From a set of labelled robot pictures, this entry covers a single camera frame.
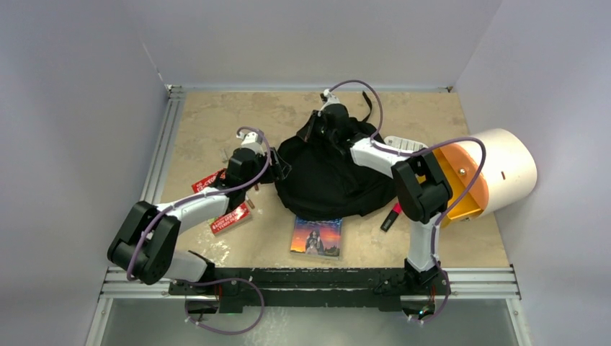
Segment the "red package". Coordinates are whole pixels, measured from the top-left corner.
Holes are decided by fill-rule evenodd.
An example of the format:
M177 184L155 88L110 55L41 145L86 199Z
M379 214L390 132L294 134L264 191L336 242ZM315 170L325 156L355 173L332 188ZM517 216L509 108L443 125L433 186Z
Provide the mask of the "red package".
M216 180L216 175L218 174L218 172L215 172L214 174L191 185L193 192L197 193L201 190L204 190L208 185L212 184ZM246 205L246 203L242 203L231 213L218 218L212 218L208 221L208 223L210 224L210 230L212 230L212 233L216 235L222 230L232 227L237 223L240 223L243 220L249 218L250 215L251 214L250 210L248 209L248 206Z

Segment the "white remote control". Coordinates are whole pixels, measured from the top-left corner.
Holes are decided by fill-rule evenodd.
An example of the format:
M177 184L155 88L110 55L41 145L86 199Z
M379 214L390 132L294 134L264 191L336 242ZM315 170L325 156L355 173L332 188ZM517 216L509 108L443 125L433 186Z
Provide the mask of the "white remote control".
M428 146L424 143L397 136L388 136L384 138L384 143L386 143L386 145L392 146L393 148L412 152L418 151L422 148L428 148Z

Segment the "tabletop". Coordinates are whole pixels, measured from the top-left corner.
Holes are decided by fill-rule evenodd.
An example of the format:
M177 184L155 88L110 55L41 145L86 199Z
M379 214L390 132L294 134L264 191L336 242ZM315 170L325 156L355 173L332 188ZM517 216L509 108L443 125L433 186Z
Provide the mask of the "tabletop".
M367 114L359 92L336 95L351 116ZM468 134L455 93L381 92L380 98L382 137L398 136L432 145ZM278 147L320 107L319 92L189 92L161 202L192 194L192 184L226 167L222 153L231 155L239 147L235 136L239 126L262 129L269 143ZM370 122L377 125L378 120L374 105ZM365 217L344 218L340 258L319 259L290 253L295 215L284 208L274 185L251 189L247 195L255 206L247 221L217 235L202 223L181 234L177 249L200 253L220 267L403 266L409 248L407 217L400 216L388 232L380 230L396 200ZM509 265L494 215L443 228L439 253L444 267Z

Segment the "gray floor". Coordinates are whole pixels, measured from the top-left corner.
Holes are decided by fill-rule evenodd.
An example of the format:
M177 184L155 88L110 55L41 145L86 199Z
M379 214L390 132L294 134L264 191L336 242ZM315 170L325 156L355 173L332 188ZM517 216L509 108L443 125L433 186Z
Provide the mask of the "gray floor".
M453 300L431 324L377 309L268 308L255 329L223 336L184 322L180 299L117 299L103 345L517 345L505 300ZM213 315L222 329L250 325L258 308Z

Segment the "book cover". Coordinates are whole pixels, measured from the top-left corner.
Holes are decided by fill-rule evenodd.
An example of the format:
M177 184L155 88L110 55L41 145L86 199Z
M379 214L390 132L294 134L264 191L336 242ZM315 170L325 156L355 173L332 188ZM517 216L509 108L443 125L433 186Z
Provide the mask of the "book cover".
M216 180L216 175L219 172L220 171L215 172L214 174L209 175L208 177L191 185L193 192L197 193L201 190L204 190L204 188L206 188L208 185L212 184ZM210 225L210 230L212 231L212 233L216 235L217 233L226 230L229 227L236 225L237 223L242 222L250 215L250 210L245 202L238 205L238 207L229 214L220 216L218 218L211 218L210 220L208 220L208 224Z
M290 251L315 257L339 259L342 220L306 221L295 219Z

